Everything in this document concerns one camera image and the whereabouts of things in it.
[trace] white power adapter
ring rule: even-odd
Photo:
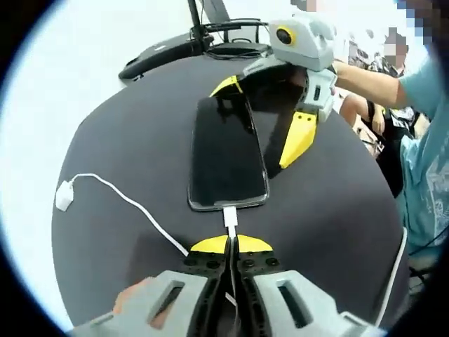
[[[73,183],[64,180],[56,191],[55,206],[65,212],[73,201]]]

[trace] black round table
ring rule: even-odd
[[[222,213],[187,203],[197,102],[250,60],[187,58],[152,70],[93,111],[69,147],[60,182],[96,173],[140,202],[189,248],[225,234]],[[262,149],[291,113],[284,90],[254,107]],[[136,208],[97,180],[80,178],[67,212],[54,209],[55,271],[74,325],[112,309],[117,294],[182,254]],[[264,206],[238,211],[238,233],[269,242],[283,265],[301,272],[348,310],[372,322],[401,243],[395,201],[375,160],[337,113],[320,124],[312,147],[270,180]],[[406,256],[384,324],[408,291]]]

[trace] teal shirt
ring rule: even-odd
[[[449,101],[440,73],[428,59],[400,79],[409,104],[431,120],[424,137],[401,141],[404,187],[397,201],[412,246],[424,246],[449,223]],[[446,233],[431,246],[440,245]]]

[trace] black smartphone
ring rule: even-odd
[[[242,94],[200,100],[192,141],[188,200],[195,211],[257,206],[268,178],[250,105]]]

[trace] white charging cable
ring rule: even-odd
[[[144,206],[139,204],[138,202],[132,200],[131,198],[124,195],[117,187],[115,187],[114,184],[110,183],[109,181],[101,178],[99,175],[95,173],[78,173],[76,174],[70,181],[63,181],[61,183],[61,186],[59,186],[58,190],[56,191],[55,196],[55,205],[56,208],[65,212],[70,204],[74,200],[74,191],[73,191],[73,184],[75,180],[79,177],[91,177],[95,178],[101,183],[105,184],[107,187],[110,187],[115,193],[119,195],[120,198],[122,198],[124,201],[128,202],[129,204],[133,205],[135,208],[137,208],[139,211],[144,213],[144,215],[148,218],[148,220],[152,223],[154,228],[158,230],[159,233],[161,233],[173,246],[175,246],[184,256],[187,256],[189,252],[184,248],[178,241],[176,241],[170,234],[168,234],[156,221],[156,219],[153,218],[153,216],[150,214],[149,211],[145,209]],[[231,302],[233,305],[236,305],[235,299],[226,293],[226,298],[229,302]]]
[[[384,299],[382,301],[382,305],[380,306],[379,314],[377,315],[377,319],[374,323],[376,327],[379,327],[380,323],[382,322],[382,319],[384,318],[385,310],[387,310],[391,290],[393,289],[394,285],[394,279],[396,278],[396,274],[399,269],[399,264],[401,263],[402,255],[404,253],[404,250],[406,249],[406,243],[407,243],[407,229],[404,227],[402,234],[402,242],[401,245],[399,246],[398,255],[396,256],[393,268],[391,269],[390,280],[388,281],[387,288],[385,289]]]

